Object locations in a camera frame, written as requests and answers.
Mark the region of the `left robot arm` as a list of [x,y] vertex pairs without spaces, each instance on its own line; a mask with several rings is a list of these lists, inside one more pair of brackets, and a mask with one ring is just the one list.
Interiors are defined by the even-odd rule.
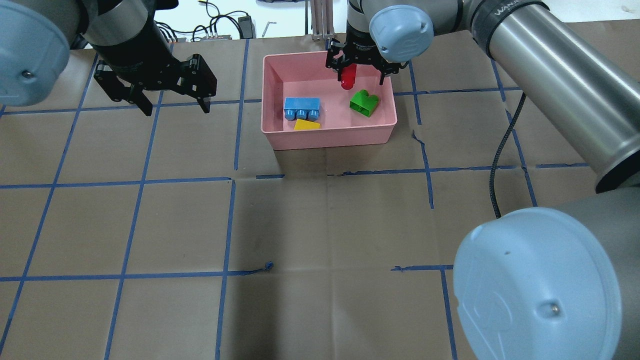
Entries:
[[44,101],[66,68],[73,43],[86,41],[99,56],[93,78],[110,100],[136,105],[146,116],[145,91],[194,98],[204,113],[217,78],[200,54],[172,55],[154,15],[177,0],[3,0],[0,3],[1,104]]

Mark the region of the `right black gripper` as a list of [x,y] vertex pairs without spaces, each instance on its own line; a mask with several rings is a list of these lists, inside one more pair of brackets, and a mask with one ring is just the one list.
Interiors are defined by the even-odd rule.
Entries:
[[326,51],[327,69],[342,73],[343,68],[350,64],[372,66],[381,74],[379,85],[383,85],[386,78],[397,75],[409,65],[407,61],[393,63],[384,59],[371,35],[359,30],[348,30],[344,41],[330,39]]

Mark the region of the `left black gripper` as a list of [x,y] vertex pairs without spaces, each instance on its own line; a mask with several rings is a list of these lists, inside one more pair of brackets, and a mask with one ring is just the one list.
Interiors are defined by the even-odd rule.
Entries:
[[[210,113],[211,98],[217,95],[218,79],[201,54],[179,61],[170,52],[154,20],[147,20],[135,36],[114,45],[91,44],[98,60],[93,79],[114,102],[126,101],[147,117],[153,104],[144,94],[173,91],[194,98],[204,114]],[[126,86],[121,79],[129,82]]]

